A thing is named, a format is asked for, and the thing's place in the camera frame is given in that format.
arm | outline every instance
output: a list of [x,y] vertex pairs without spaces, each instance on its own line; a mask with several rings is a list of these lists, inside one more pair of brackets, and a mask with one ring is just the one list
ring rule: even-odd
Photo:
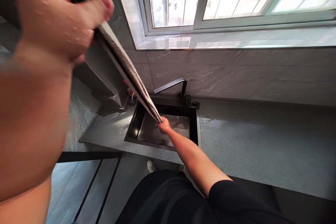
[[163,122],[158,126],[169,136],[192,179],[206,197],[209,196],[210,188],[216,182],[232,180],[214,165],[194,142],[175,132],[167,118],[161,118]]
[[67,133],[72,69],[113,4],[17,2],[22,38],[0,69],[0,223],[44,223]]

hand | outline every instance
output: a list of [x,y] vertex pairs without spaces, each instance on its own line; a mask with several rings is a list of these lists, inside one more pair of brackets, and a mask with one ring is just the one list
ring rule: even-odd
[[157,124],[157,126],[163,130],[163,132],[168,132],[171,129],[171,126],[169,124],[169,121],[166,117],[161,117],[162,118],[162,123]]
[[29,52],[20,55],[24,55],[25,61],[44,68],[73,67],[84,61],[93,30],[104,20],[108,21],[114,10],[112,0],[77,4],[70,0],[17,0],[17,7],[23,29],[20,44]]

sink drain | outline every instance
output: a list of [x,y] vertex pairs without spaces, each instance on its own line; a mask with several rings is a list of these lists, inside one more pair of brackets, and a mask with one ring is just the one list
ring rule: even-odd
[[161,132],[162,134],[165,134],[165,135],[166,135],[166,133],[165,133],[162,129],[159,128],[159,130],[160,130],[160,132]]

black sink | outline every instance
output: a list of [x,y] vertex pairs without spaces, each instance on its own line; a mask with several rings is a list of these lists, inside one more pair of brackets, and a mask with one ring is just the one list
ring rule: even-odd
[[[159,114],[169,120],[176,132],[189,138],[201,148],[200,122],[196,108],[157,103],[154,105]],[[154,118],[140,102],[136,105],[125,141],[175,151],[169,137],[160,131]]]

wet towel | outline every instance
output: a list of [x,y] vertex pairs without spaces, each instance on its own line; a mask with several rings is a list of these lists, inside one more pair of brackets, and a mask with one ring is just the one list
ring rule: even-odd
[[102,44],[105,51],[108,53],[113,63],[116,65],[121,76],[126,80],[132,91],[138,97],[139,101],[145,107],[147,112],[158,122],[162,123],[161,116],[154,106],[145,85],[142,83],[140,76],[122,48],[117,37],[113,33],[111,27],[107,22],[101,24],[96,32],[96,39]]

